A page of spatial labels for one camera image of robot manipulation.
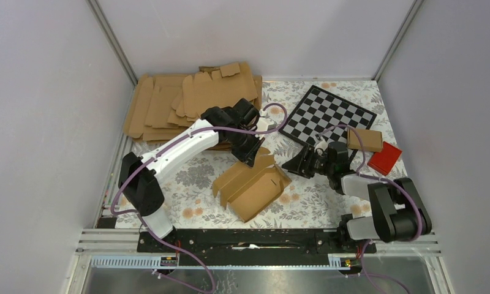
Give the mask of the brown cardboard box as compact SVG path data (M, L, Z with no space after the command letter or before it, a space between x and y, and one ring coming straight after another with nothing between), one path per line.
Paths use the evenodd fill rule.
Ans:
M277 200L291 182L271 151L261 147L253 167L233 164L213 181L212 193L223 209L230 208L246 223Z

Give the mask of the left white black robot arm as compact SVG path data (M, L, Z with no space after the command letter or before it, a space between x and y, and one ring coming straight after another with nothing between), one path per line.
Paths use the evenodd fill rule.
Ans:
M275 126L264 111L246 99L232 107L211 107L166 144L141 156L126 154L119 173L118 195L125 196L154 233L152 244L162 252L169 251L176 237L164 208L160 183L197 154L222 142L230 144L240 162L253 167L263 136Z

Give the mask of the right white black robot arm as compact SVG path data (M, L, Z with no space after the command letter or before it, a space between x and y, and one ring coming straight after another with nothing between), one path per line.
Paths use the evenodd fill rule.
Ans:
M282 168L303 178L325 176L336 193L370 203L369 217L341 217L336 242L344 252L354 251L361 240L413 241L432 231L414 182L410 178L389 180L353 171L345 143L334 141L323 148L305 146Z

